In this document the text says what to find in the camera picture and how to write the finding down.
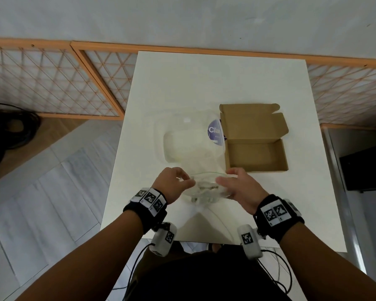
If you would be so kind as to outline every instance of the person's right arm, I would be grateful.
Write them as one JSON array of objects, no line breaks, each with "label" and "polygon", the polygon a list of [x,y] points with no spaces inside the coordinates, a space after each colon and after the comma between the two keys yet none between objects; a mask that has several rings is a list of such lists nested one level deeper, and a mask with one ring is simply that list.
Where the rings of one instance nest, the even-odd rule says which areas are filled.
[{"label": "person's right arm", "polygon": [[[231,168],[237,178],[218,177],[231,198],[251,215],[269,194],[242,168]],[[376,300],[376,282],[334,252],[304,224],[296,223],[280,241],[308,300]]]}]

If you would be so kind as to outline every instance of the black wristband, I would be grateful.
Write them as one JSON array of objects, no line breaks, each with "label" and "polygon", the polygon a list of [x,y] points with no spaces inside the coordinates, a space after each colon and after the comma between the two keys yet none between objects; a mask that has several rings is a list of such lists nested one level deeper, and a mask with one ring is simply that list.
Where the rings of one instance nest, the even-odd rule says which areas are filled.
[{"label": "black wristband", "polygon": [[258,226],[258,233],[269,236],[278,243],[296,223],[305,223],[291,202],[288,203],[274,194],[270,194],[260,203],[253,218]]},{"label": "black wristband", "polygon": [[134,211],[141,219],[144,233],[163,222],[167,202],[163,193],[154,188],[142,188],[130,202],[124,207],[126,210]]}]

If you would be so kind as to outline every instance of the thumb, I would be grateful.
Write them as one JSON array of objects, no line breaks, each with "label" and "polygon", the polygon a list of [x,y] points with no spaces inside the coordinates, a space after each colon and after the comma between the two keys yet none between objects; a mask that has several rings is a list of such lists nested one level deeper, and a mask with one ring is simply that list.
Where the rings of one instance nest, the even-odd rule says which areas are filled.
[{"label": "thumb", "polygon": [[238,180],[236,177],[216,177],[216,183],[226,187],[227,189],[235,191],[238,185]]},{"label": "thumb", "polygon": [[181,181],[180,186],[181,186],[181,189],[184,191],[188,188],[194,187],[195,183],[196,182],[193,179],[187,179],[186,181]]}]

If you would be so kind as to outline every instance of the person's left arm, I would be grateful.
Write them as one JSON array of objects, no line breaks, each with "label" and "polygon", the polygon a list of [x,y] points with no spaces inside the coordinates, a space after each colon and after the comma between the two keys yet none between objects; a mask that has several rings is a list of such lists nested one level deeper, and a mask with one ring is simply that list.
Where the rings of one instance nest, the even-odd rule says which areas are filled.
[{"label": "person's left arm", "polygon": [[[161,191],[171,204],[185,189],[194,185],[195,181],[181,168],[165,168],[152,188]],[[105,301],[143,233],[139,216],[126,210],[46,271],[17,301]]]}]

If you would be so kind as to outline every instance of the brown box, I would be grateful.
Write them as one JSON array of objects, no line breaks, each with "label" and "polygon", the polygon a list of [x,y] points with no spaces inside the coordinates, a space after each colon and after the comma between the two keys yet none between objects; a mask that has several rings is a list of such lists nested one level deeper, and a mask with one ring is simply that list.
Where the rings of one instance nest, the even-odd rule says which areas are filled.
[{"label": "brown box", "polygon": [[221,126],[226,140],[226,167],[247,172],[287,171],[283,141],[288,133],[276,103],[221,104]]}]

